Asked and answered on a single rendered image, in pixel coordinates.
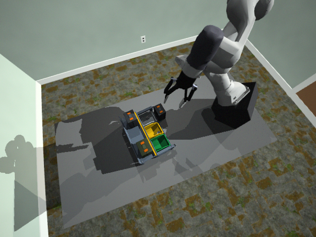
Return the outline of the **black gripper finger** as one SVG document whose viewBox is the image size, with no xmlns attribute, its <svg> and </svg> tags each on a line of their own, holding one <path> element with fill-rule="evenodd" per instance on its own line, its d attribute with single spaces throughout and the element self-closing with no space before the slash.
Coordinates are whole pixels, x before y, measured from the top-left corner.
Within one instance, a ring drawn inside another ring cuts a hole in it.
<svg viewBox="0 0 316 237">
<path fill-rule="evenodd" d="M 181 108 L 181 106 L 182 106 L 187 100 L 188 100 L 188 101 L 191 100 L 191 98 L 192 98 L 194 92 L 197 90 L 197 85 L 194 85 L 194 84 L 193 84 L 192 90 L 191 90 L 191 92 L 190 92 L 190 94 L 189 94 L 188 97 L 187 97 L 187 90 L 188 90 L 188 85 L 185 85 L 185 96 L 184 96 L 184 98 L 182 99 L 182 101 L 180 102 L 179 108 Z"/>
<path fill-rule="evenodd" d="M 173 91 L 175 91 L 175 90 L 177 90 L 178 88 L 180 88 L 180 87 L 183 86 L 182 83 L 179 84 L 178 86 L 177 86 L 177 83 L 176 83 L 172 88 L 170 88 L 170 87 L 172 86 L 172 84 L 173 84 L 176 80 L 177 80 L 177 79 L 174 79 L 173 77 L 171 77 L 170 82 L 168 83 L 168 85 L 167 85 L 166 88 L 164 89 L 164 94 L 166 94 L 166 95 L 165 95 L 165 99 L 164 99 L 164 104 L 166 103 L 166 101 L 167 101 L 169 95 L 170 95 Z"/>
</svg>

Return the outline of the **yellow open bin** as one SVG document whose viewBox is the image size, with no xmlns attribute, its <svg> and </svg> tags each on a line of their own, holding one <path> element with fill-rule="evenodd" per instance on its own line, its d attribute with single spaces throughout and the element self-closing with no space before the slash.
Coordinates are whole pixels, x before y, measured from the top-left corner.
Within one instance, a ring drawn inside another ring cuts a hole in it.
<svg viewBox="0 0 316 237">
<path fill-rule="evenodd" d="M 163 134 L 163 131 L 157 122 L 151 123 L 151 124 L 145 126 L 144 128 L 145 128 L 150 140 Z M 158 131 L 160 131 L 159 134 L 157 134 Z"/>
</svg>

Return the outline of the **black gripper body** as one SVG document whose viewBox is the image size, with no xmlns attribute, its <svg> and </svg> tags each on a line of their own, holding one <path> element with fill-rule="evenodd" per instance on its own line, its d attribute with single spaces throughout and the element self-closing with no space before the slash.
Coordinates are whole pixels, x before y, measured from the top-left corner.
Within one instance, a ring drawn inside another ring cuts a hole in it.
<svg viewBox="0 0 316 237">
<path fill-rule="evenodd" d="M 188 77 L 187 75 L 183 73 L 183 71 L 181 71 L 179 77 L 176 80 L 176 83 L 177 83 L 177 86 L 182 83 L 183 86 L 180 88 L 185 90 L 185 85 L 188 85 L 188 88 L 190 88 L 193 86 L 193 83 L 195 82 L 195 80 L 196 79 Z"/>
</svg>

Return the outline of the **green bin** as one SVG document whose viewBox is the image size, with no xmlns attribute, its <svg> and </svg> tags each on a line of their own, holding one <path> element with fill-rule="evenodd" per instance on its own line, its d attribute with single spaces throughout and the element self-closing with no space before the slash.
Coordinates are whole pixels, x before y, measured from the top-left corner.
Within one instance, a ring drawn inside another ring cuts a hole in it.
<svg viewBox="0 0 316 237">
<path fill-rule="evenodd" d="M 159 135 L 159 136 L 151 139 L 151 142 L 152 142 L 156 152 L 159 152 L 159 151 L 170 146 L 170 143 L 164 134 Z"/>
</svg>

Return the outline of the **grey open bin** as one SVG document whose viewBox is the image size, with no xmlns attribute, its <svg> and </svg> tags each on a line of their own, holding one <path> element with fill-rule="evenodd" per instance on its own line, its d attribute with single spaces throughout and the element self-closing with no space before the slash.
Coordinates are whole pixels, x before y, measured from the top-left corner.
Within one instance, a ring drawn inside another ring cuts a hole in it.
<svg viewBox="0 0 316 237">
<path fill-rule="evenodd" d="M 147 116 L 149 116 L 150 118 L 146 119 L 145 117 L 147 117 Z M 149 125 L 151 123 L 156 123 L 157 122 L 153 112 L 145 112 L 143 114 L 140 114 L 138 117 L 140 118 L 140 120 L 141 120 L 141 122 L 143 124 L 143 127 L 145 127 L 145 126 L 147 126 L 147 125 Z"/>
</svg>

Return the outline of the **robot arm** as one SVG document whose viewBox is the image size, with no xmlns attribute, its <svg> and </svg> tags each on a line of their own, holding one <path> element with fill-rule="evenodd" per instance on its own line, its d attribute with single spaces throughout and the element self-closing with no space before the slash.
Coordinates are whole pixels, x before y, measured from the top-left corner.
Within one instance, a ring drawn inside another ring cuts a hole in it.
<svg viewBox="0 0 316 237">
<path fill-rule="evenodd" d="M 219 105 L 237 105 L 250 92 L 244 84 L 229 79 L 227 72 L 240 59 L 254 22 L 267 15 L 273 4 L 274 0 L 227 0 L 229 22 L 224 29 L 205 26 L 189 56 L 175 57 L 188 77 L 200 79 L 202 72 L 206 75 Z"/>
</svg>

